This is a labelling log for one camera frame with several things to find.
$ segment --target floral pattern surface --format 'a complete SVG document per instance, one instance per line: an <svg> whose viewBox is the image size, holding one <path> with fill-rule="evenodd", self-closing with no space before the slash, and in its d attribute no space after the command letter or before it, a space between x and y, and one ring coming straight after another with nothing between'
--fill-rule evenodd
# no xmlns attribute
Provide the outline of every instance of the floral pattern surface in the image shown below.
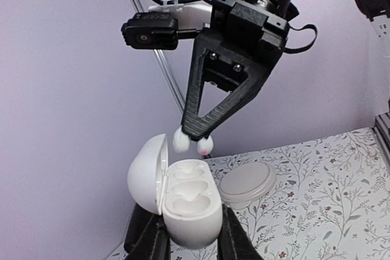
<svg viewBox="0 0 390 260"><path fill-rule="evenodd" d="M369 128L209 161L219 183L246 163L271 164L278 182L237 211L265 260L390 259L390 177ZM216 260L216 243L172 246L172 260Z"/></svg>

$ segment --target earbud case lid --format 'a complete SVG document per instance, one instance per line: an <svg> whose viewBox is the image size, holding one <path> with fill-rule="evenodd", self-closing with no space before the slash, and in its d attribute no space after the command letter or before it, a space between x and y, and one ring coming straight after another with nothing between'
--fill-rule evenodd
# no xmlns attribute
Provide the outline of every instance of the earbud case lid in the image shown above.
<svg viewBox="0 0 390 260"><path fill-rule="evenodd" d="M129 191L143 209L162 215L168 174L168 143L161 134L148 140L127 173Z"/></svg>

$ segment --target white fingertip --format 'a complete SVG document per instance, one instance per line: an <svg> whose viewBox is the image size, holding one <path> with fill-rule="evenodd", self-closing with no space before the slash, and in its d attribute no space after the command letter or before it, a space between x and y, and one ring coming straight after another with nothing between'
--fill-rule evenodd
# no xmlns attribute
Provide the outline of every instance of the white fingertip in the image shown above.
<svg viewBox="0 0 390 260"><path fill-rule="evenodd" d="M209 155L213 148L214 141L211 136L209 136L207 139L202 138L197 142L197 152L199 152L201 155Z"/></svg>
<svg viewBox="0 0 390 260"><path fill-rule="evenodd" d="M180 126L173 134L173 149L177 153L186 152L190 149L190 137L182 132L182 126Z"/></svg>

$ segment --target black camera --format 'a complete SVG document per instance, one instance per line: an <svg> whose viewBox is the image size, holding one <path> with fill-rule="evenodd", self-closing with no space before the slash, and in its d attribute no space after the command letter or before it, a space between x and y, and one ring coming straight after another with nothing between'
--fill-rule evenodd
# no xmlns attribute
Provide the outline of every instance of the black camera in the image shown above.
<svg viewBox="0 0 390 260"><path fill-rule="evenodd" d="M166 12L136 13L122 26L126 45L134 49L175 50L179 43L177 19Z"/></svg>

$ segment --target white wall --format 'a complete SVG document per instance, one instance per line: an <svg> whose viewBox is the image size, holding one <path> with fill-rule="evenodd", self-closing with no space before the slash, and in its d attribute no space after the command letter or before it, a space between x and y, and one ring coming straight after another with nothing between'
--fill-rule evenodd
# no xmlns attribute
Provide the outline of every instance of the white wall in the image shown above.
<svg viewBox="0 0 390 260"><path fill-rule="evenodd" d="M122 40L129 0L0 7L0 259L102 259L130 219L132 158L179 111Z"/></svg>
<svg viewBox="0 0 390 260"><path fill-rule="evenodd" d="M143 0L146 6L150 0ZM214 131L214 155L282 146L371 126L377 71L369 62L369 21L354 0L293 0L300 16L295 27L314 23L315 46L306 53L284 55L257 98ZM291 32L288 46L310 42L312 34ZM168 52L180 86L186 91L192 42ZM224 93L210 91L202 102L210 109Z"/></svg>

